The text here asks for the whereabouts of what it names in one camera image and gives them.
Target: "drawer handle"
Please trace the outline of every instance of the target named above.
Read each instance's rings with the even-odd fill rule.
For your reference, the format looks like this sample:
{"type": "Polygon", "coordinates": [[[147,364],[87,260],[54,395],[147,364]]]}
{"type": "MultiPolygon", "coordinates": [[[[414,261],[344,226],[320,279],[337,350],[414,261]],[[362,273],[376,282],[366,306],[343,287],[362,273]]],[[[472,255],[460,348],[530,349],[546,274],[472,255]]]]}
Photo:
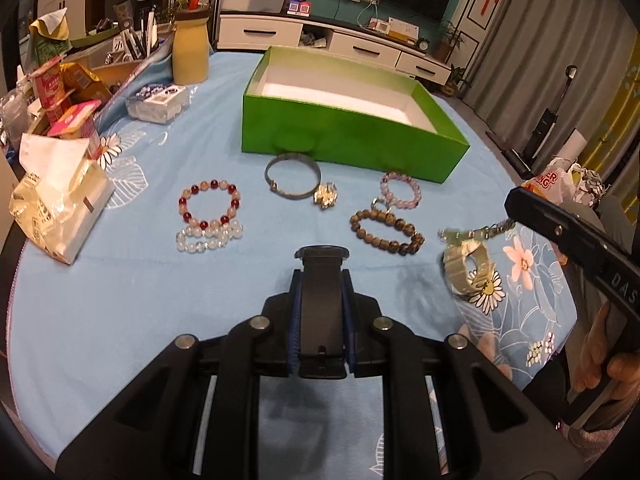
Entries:
{"type": "Polygon", "coordinates": [[[354,46],[353,49],[358,51],[358,52],[364,52],[365,54],[372,54],[373,56],[379,56],[380,55],[379,52],[376,52],[374,50],[367,50],[366,48],[360,48],[359,46],[354,46]]]}
{"type": "Polygon", "coordinates": [[[277,32],[275,30],[253,30],[250,28],[246,28],[244,30],[245,34],[261,34],[264,36],[275,36],[277,32]]]}
{"type": "Polygon", "coordinates": [[[436,75],[435,72],[432,72],[431,70],[427,70],[426,68],[422,68],[421,66],[415,66],[418,70],[422,70],[423,72],[426,72],[429,75],[436,75]]]}

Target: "drawer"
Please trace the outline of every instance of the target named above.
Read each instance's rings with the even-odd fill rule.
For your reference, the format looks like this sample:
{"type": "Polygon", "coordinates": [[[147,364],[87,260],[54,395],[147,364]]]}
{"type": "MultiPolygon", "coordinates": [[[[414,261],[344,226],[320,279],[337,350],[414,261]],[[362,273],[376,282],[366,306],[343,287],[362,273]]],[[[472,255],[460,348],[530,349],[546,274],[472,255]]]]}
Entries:
{"type": "Polygon", "coordinates": [[[412,56],[406,52],[400,54],[396,70],[420,76],[440,85],[444,85],[447,82],[449,74],[451,73],[449,68],[431,62],[423,57],[412,56]]]}
{"type": "Polygon", "coordinates": [[[298,46],[302,23],[221,16],[218,48],[267,50],[271,45],[298,46]]]}
{"type": "Polygon", "coordinates": [[[400,51],[390,46],[361,40],[339,32],[332,36],[329,52],[389,67],[395,67],[400,56],[400,51]]]}

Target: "pink beaded bracelet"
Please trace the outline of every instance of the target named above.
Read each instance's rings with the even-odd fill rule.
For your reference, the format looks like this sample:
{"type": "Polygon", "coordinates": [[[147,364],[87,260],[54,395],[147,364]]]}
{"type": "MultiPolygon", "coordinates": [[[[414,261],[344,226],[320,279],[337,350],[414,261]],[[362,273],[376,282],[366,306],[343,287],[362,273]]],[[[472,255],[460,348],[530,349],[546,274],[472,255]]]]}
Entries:
{"type": "Polygon", "coordinates": [[[221,225],[228,224],[230,219],[236,216],[236,211],[240,207],[240,192],[236,189],[234,184],[229,184],[226,180],[203,180],[199,184],[194,184],[190,189],[185,189],[182,192],[182,196],[178,199],[178,213],[182,216],[182,219],[189,224],[190,227],[200,227],[203,231],[211,226],[213,228],[220,227],[221,225]],[[206,220],[198,220],[194,218],[187,209],[187,200],[193,195],[197,195],[201,191],[208,189],[222,189],[231,195],[231,206],[226,210],[226,214],[220,217],[220,220],[212,220],[207,222],[206,220]]]}
{"type": "Polygon", "coordinates": [[[418,207],[420,200],[422,199],[422,192],[418,183],[410,176],[403,175],[402,173],[396,173],[395,171],[387,173],[382,177],[380,181],[380,189],[382,190],[382,196],[388,206],[397,207],[398,209],[415,209],[418,207]],[[413,200],[398,200],[393,193],[389,190],[389,181],[399,180],[400,182],[406,182],[414,192],[413,200]]]}

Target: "white crystal bracelet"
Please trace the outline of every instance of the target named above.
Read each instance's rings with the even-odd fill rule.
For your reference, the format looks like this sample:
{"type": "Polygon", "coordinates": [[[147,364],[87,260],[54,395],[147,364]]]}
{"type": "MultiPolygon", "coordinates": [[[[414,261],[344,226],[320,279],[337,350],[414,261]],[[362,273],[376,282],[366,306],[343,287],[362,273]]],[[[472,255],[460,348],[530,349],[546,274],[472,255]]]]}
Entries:
{"type": "Polygon", "coordinates": [[[242,225],[235,219],[217,228],[212,228],[211,226],[206,229],[187,227],[176,233],[175,244],[181,253],[203,253],[207,250],[213,251],[224,247],[229,240],[242,238],[243,231],[242,225]],[[206,241],[187,243],[187,238],[205,238],[206,241]]]}

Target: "finger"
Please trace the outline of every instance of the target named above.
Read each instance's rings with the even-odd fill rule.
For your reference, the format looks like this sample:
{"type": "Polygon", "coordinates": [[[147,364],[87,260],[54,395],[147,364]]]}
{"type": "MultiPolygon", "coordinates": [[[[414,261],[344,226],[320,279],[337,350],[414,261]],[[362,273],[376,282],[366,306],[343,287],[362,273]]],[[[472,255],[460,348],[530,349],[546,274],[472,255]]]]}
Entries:
{"type": "Polygon", "coordinates": [[[586,389],[587,389],[587,381],[586,381],[585,373],[582,370],[582,367],[578,366],[575,369],[574,390],[577,393],[581,394],[586,389]]]}
{"type": "Polygon", "coordinates": [[[607,367],[607,374],[612,379],[631,384],[640,381],[640,355],[618,354],[607,367]]]}
{"type": "Polygon", "coordinates": [[[593,390],[600,383],[602,373],[600,366],[593,362],[588,338],[589,335],[585,336],[582,342],[578,369],[580,370],[580,380],[584,383],[584,387],[593,390]]]}
{"type": "Polygon", "coordinates": [[[618,383],[611,393],[611,399],[623,400],[631,395],[637,396],[638,386],[640,383],[618,383]]]}
{"type": "Polygon", "coordinates": [[[596,319],[593,321],[591,330],[588,335],[588,346],[593,362],[601,365],[607,358],[607,334],[605,326],[607,316],[609,315],[609,302],[605,303],[598,312],[596,319]]]}

